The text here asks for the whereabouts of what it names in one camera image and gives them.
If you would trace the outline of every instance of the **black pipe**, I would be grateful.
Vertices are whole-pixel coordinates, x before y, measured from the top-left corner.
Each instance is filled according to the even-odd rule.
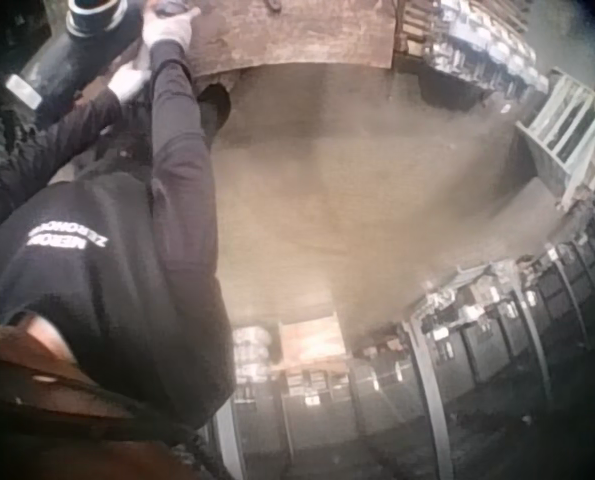
[[[48,40],[7,83],[32,111],[37,128],[68,113],[77,93],[139,38],[144,4],[145,0],[69,1],[66,30]]]

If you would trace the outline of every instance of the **white glove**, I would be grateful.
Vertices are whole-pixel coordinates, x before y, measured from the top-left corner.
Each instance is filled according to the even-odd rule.
[[[151,10],[144,14],[144,29],[142,37],[144,44],[150,49],[162,40],[172,40],[181,45],[184,51],[188,51],[193,29],[190,22],[201,14],[201,10],[195,7],[189,12],[175,15],[174,17],[159,18]]]
[[[108,83],[108,88],[119,99],[119,103],[131,100],[143,88],[150,78],[150,70],[136,70],[133,62],[119,67]]]

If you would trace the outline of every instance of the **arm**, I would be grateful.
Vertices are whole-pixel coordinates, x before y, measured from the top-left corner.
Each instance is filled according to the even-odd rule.
[[[24,145],[0,165],[0,225],[44,188],[57,171],[86,150],[99,132],[121,116],[116,95],[104,89],[60,122]]]
[[[217,218],[212,164],[184,51],[160,42],[151,52],[155,231],[166,268],[191,267],[213,276]]]
[[[153,232],[180,322],[167,349],[188,361],[179,372],[182,381],[168,387],[169,395],[178,415],[202,425],[232,394],[234,362],[215,276],[213,170],[183,58],[175,42],[160,42],[151,50]]]

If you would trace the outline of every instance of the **person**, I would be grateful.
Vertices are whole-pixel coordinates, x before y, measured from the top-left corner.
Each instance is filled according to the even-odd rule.
[[[149,74],[126,65],[0,166],[0,338],[39,342],[101,387],[193,428],[234,390],[208,149],[230,103],[217,85],[199,102],[193,93],[185,54],[198,13],[144,15],[150,132],[129,130],[131,144],[116,129],[106,138],[119,147],[47,186],[102,130],[130,123],[122,110]]]

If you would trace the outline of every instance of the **black hooded sweatshirt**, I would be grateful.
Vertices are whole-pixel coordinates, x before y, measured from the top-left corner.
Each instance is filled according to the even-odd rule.
[[[151,52],[152,177],[47,186],[121,117],[110,90],[0,166],[0,325],[49,320],[101,386],[203,425],[232,393],[215,186],[182,48]]]

